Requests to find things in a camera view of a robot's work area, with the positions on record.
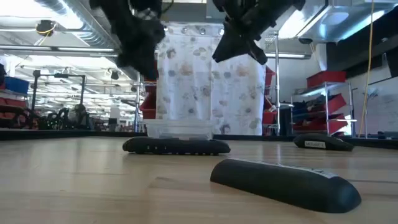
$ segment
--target floral curtain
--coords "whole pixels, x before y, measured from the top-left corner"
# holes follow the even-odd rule
[[[214,62],[221,28],[168,26],[159,45],[156,118],[212,120],[213,134],[261,135],[264,67],[247,55]]]

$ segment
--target ceiling duct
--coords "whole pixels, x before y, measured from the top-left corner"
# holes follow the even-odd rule
[[[50,9],[60,16],[77,16],[83,23],[81,30],[90,32],[77,32],[74,33],[74,35],[86,42],[90,47],[118,49],[120,45],[119,40],[113,38],[109,32],[98,23],[92,13],[83,5],[82,1],[83,0],[35,0],[35,2],[39,3],[42,7]],[[137,80],[137,72],[133,68],[124,68],[123,71],[132,80]]]
[[[398,5],[398,0],[374,0],[373,20]],[[280,38],[309,38],[320,42],[347,39],[371,22],[372,0],[307,0],[282,26]]]

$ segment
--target whiteboard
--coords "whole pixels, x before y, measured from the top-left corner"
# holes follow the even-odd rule
[[[377,89],[378,96],[368,101],[368,134],[398,131],[398,77],[369,85],[369,89]],[[356,134],[359,134],[361,128],[363,93],[364,87],[353,90],[354,117],[358,120],[355,124]]]

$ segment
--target blue bin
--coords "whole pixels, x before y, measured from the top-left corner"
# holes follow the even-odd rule
[[[27,94],[29,89],[29,82],[14,77],[6,77],[6,90],[14,91],[16,93]]]

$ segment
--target table surface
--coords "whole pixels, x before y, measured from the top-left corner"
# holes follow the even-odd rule
[[[229,141],[226,156],[158,156],[123,152],[125,140],[0,142],[1,223],[398,223],[398,151]],[[211,183],[227,157],[325,169],[348,179],[363,202],[327,214]]]

